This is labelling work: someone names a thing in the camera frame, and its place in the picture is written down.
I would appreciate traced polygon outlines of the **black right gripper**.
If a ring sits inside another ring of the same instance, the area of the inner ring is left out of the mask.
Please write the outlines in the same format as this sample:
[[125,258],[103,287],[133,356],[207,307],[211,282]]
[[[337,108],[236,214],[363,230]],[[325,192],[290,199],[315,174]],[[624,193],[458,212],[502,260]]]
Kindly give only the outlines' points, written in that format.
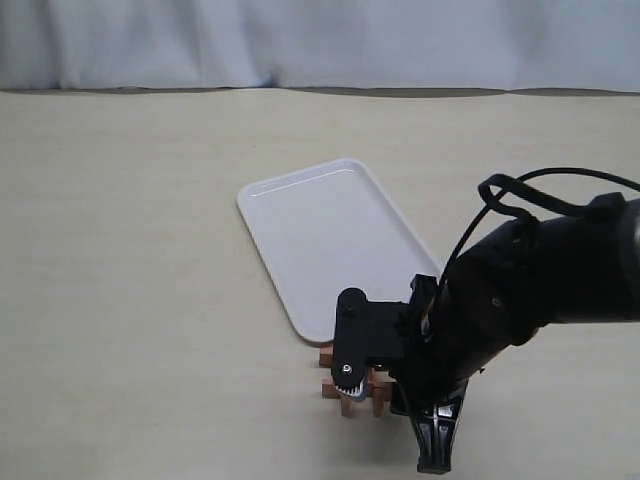
[[468,379],[500,351],[500,289],[482,273],[443,283],[417,274],[406,302],[370,299],[356,287],[336,301],[332,378],[353,402],[369,395],[369,369],[396,380],[392,404],[410,420],[417,471],[447,474]]

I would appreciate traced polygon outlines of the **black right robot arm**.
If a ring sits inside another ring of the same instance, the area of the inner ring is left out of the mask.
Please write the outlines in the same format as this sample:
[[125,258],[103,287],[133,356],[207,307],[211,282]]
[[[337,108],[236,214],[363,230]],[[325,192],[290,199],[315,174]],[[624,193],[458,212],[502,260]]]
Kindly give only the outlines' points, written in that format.
[[392,378],[390,409],[414,431],[421,473],[451,468],[469,379],[550,324],[639,318],[639,204],[596,197],[584,212],[502,224],[452,264],[445,285],[417,275],[407,302],[355,287],[337,299],[331,375],[360,400],[375,368]]

